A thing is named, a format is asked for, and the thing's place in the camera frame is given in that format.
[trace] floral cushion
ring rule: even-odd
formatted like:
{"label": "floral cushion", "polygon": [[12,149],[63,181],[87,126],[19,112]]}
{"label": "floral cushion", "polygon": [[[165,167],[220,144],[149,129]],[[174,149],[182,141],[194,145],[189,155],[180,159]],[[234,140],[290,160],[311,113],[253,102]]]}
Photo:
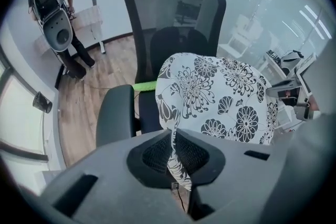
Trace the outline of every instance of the floral cushion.
{"label": "floral cushion", "polygon": [[155,98],[160,124],[172,130],[168,168],[187,189],[191,180],[175,153],[176,129],[234,141],[269,144],[278,103],[265,95],[270,83],[252,66],[228,58],[174,54],[163,64]]}

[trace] ergonomic chair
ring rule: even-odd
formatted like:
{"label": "ergonomic chair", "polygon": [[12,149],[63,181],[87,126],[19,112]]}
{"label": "ergonomic chair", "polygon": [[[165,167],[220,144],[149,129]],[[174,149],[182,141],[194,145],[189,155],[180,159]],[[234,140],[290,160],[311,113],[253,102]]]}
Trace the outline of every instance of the ergonomic chair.
{"label": "ergonomic chair", "polygon": [[[225,0],[125,0],[132,25],[138,69],[135,83],[155,81],[163,62],[178,52],[216,56]],[[155,90],[139,94],[134,117],[130,85],[110,89],[97,124],[97,146],[161,130]]]}

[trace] mesh armrest pad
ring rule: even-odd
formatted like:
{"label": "mesh armrest pad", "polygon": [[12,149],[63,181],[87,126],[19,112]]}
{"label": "mesh armrest pad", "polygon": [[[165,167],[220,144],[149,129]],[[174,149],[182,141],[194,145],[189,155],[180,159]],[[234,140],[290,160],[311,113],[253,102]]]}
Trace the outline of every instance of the mesh armrest pad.
{"label": "mesh armrest pad", "polygon": [[131,85],[110,89],[101,104],[96,130],[96,147],[136,136],[134,90]]}

